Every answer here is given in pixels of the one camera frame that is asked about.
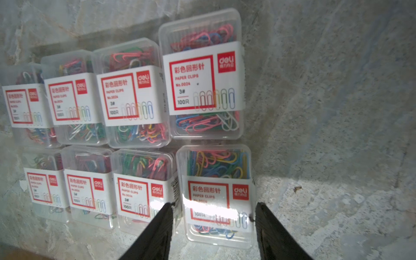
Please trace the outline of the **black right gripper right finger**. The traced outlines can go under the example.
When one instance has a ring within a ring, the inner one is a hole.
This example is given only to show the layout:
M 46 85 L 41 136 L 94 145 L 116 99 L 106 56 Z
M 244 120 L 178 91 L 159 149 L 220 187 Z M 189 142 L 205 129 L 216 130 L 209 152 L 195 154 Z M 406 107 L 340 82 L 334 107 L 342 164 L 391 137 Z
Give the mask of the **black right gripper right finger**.
M 260 256 L 263 260 L 312 260 L 267 205 L 259 202 L 255 224 Z

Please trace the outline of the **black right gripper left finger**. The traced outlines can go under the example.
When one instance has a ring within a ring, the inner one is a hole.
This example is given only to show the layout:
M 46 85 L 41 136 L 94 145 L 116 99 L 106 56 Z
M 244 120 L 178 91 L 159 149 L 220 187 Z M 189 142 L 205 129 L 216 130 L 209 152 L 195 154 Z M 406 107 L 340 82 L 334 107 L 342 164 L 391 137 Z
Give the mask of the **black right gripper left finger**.
M 166 203 L 120 260 L 168 260 L 173 234 L 173 206 Z

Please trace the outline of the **paper clip box eight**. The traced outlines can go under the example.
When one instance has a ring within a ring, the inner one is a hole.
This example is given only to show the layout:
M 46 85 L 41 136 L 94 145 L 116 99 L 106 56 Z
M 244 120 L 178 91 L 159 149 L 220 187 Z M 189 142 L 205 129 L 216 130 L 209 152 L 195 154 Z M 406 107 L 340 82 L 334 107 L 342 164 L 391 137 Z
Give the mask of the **paper clip box eight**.
M 176 152 L 119 149 L 110 156 L 118 227 L 139 236 L 166 203 L 172 203 L 173 229 L 182 218 Z

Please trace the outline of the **paper clip box nine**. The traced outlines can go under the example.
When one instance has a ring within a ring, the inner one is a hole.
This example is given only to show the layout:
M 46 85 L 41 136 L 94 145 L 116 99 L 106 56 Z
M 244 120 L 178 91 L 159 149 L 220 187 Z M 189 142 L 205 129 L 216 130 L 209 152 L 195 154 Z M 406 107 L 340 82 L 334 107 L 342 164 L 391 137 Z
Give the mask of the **paper clip box nine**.
M 243 144 L 185 145 L 177 151 L 185 233 L 192 242 L 253 246 L 256 188 Z

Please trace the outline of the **paper clip box four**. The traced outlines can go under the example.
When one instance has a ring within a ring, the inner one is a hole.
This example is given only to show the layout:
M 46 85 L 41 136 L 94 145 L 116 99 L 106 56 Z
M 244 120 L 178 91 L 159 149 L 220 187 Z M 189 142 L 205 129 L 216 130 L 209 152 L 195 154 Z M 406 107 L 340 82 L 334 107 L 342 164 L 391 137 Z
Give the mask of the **paper clip box four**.
M 117 204 L 108 147 L 72 145 L 61 151 L 72 219 L 111 230 Z

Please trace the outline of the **paper clip box five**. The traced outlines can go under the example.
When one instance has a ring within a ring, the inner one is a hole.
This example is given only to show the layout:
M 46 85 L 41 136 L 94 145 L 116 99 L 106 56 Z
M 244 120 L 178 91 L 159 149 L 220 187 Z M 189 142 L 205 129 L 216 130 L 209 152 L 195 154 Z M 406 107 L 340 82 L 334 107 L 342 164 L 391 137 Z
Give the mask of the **paper clip box five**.
M 27 148 L 22 152 L 22 164 L 35 214 L 51 221 L 70 222 L 61 151 Z

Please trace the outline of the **paper clip box one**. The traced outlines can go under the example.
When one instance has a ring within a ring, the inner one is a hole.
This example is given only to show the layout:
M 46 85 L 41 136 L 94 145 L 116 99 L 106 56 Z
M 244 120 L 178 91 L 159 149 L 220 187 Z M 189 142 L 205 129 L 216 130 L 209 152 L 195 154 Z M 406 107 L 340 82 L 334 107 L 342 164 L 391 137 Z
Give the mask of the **paper clip box one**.
M 169 114 L 159 46 L 140 38 L 93 52 L 108 145 L 166 146 Z

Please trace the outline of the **paper clip box eleven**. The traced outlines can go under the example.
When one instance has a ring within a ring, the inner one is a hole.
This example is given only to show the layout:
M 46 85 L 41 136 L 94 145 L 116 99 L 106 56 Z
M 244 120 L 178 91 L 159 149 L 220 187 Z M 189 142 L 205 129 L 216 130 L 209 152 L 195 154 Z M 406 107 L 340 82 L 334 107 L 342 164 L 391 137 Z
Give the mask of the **paper clip box eleven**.
M 1 86 L 15 141 L 20 146 L 58 148 L 42 76 L 37 63 L 1 68 Z

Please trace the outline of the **paper clip box three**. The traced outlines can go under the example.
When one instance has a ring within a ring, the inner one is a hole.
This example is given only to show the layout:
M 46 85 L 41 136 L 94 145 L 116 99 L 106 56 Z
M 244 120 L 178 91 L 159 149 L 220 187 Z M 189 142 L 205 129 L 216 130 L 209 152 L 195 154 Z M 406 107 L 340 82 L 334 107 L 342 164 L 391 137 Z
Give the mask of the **paper clip box three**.
M 75 50 L 41 59 L 57 139 L 64 145 L 107 143 L 93 53 Z

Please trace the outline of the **paper clip box two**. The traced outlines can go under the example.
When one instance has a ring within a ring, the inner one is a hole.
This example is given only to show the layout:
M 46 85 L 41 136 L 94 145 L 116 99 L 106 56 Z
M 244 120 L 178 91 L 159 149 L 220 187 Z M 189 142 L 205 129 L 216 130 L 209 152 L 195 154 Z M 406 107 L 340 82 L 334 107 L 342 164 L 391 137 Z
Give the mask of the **paper clip box two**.
M 240 138 L 245 64 L 239 12 L 228 8 L 168 22 L 158 36 L 171 137 Z

